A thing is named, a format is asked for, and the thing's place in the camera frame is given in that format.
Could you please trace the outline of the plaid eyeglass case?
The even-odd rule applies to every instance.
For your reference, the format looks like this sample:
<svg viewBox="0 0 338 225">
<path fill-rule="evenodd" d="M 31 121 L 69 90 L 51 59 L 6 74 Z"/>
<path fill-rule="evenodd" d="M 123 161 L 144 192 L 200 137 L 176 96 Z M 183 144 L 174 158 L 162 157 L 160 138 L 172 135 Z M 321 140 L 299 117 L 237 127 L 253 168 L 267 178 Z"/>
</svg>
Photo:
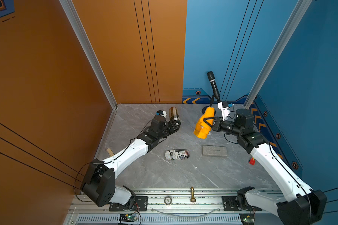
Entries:
<svg viewBox="0 0 338 225">
<path fill-rule="evenodd" d="M 180 121 L 178 110 L 176 107 L 171 107 L 169 109 L 169 117 L 170 117 L 170 121 L 174 121 L 174 122 Z"/>
</svg>

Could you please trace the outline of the newspaper print eyeglass case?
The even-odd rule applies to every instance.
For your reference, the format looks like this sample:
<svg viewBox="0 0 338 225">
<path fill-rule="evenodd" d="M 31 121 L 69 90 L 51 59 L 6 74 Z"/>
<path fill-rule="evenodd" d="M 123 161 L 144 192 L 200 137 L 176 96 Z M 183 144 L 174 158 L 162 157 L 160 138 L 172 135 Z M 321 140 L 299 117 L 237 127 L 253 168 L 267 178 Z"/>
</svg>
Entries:
<svg viewBox="0 0 338 225">
<path fill-rule="evenodd" d="M 165 158 L 169 161 L 188 159 L 190 152 L 185 149 L 168 150 L 165 152 Z"/>
</svg>

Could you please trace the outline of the orange fluffy cloth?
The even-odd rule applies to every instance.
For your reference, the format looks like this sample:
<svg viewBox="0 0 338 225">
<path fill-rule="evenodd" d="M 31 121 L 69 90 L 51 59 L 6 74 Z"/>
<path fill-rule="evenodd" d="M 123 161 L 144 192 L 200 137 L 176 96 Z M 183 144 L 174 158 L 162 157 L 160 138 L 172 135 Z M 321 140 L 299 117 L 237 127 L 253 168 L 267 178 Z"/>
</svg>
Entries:
<svg viewBox="0 0 338 225">
<path fill-rule="evenodd" d="M 209 132 L 212 130 L 210 127 L 208 127 L 204 122 L 203 118 L 206 117 L 214 117 L 215 116 L 215 108 L 209 107 L 206 109 L 206 112 L 200 117 L 198 122 L 196 123 L 195 130 L 194 130 L 194 135 L 197 138 L 200 139 L 206 139 Z"/>
</svg>

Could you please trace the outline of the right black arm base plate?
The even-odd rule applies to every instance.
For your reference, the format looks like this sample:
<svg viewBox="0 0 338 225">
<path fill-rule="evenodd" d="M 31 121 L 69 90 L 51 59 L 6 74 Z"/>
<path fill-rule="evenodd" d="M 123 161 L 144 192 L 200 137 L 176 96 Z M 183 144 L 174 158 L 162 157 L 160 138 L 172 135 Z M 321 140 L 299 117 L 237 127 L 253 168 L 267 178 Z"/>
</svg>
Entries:
<svg viewBox="0 0 338 225">
<path fill-rule="evenodd" d="M 224 211 L 262 211 L 262 209 L 258 207 L 249 207 L 243 206 L 240 207 L 236 201 L 236 196 L 222 196 L 222 203 Z"/>
</svg>

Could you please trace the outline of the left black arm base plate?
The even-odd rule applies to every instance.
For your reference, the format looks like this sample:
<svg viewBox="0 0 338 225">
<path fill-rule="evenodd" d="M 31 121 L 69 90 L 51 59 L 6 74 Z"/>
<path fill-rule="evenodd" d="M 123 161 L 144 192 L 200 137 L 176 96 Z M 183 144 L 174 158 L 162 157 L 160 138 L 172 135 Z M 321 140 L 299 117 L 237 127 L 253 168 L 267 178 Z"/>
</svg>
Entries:
<svg viewBox="0 0 338 225">
<path fill-rule="evenodd" d="M 113 203 L 109 207 L 110 212 L 121 212 L 121 211 L 136 211 L 137 206 L 139 207 L 140 212 L 147 211 L 148 207 L 148 196 L 136 196 L 134 205 L 132 207 L 120 205 L 118 203 Z"/>
</svg>

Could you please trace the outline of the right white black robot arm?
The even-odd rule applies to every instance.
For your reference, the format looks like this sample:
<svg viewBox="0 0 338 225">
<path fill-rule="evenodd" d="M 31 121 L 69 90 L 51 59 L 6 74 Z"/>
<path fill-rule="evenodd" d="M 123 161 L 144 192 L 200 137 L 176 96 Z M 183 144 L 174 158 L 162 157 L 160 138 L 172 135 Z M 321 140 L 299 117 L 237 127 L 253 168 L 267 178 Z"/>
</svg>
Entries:
<svg viewBox="0 0 338 225">
<path fill-rule="evenodd" d="M 254 187 L 237 192 L 236 202 L 241 210 L 260 208 L 277 217 L 285 225 L 311 225 L 322 219 L 327 197 L 321 190 L 314 191 L 272 150 L 270 142 L 254 128 L 254 115 L 238 109 L 234 121 L 214 116 L 208 107 L 195 128 L 195 135 L 205 139 L 210 131 L 234 135 L 237 143 L 267 171 L 277 184 L 282 197 L 271 196 Z"/>
</svg>

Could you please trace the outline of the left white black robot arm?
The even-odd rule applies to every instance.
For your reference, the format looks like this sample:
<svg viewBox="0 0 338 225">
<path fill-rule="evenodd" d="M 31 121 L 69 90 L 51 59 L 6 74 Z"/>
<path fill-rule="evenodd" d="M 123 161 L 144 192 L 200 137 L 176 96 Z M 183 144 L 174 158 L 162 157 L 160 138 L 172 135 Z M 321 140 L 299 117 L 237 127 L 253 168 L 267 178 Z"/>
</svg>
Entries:
<svg viewBox="0 0 338 225">
<path fill-rule="evenodd" d="M 126 186 L 117 186 L 116 178 L 120 173 L 141 156 L 155 148 L 160 140 L 179 131 L 181 121 L 178 115 L 171 114 L 168 121 L 164 111 L 158 111 L 149 127 L 143 131 L 122 151 L 102 161 L 94 159 L 88 164 L 81 184 L 84 192 L 98 207 L 108 203 L 117 203 L 126 208 L 135 204 L 136 194 Z"/>
</svg>

